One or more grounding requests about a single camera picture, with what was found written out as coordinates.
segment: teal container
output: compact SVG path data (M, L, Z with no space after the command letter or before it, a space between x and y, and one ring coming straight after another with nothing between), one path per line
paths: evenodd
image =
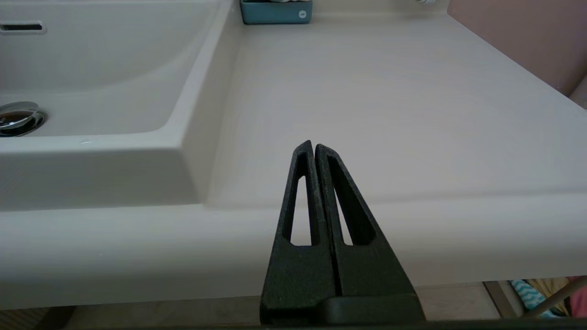
M241 0L245 24L307 24L312 19L312 1L269 2Z

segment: sink overflow hole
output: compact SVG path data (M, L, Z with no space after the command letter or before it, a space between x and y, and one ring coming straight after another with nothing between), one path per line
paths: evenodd
M0 24L2 31L41 31L43 26L41 24Z

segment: sink drain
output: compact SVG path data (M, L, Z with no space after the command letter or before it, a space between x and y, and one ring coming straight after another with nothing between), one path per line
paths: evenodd
M45 122L46 115L34 102L15 102L0 106L0 137L23 136Z

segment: white countertop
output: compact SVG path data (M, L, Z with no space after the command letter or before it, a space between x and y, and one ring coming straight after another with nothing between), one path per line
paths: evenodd
M0 308L260 294L307 139L414 285L585 274L585 127L447 15L247 26L206 204L0 213Z

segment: sink basin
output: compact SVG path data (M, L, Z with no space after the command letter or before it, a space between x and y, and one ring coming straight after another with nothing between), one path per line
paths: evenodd
M0 2L0 105L39 129L0 140L0 210L199 203L239 24L231 0Z

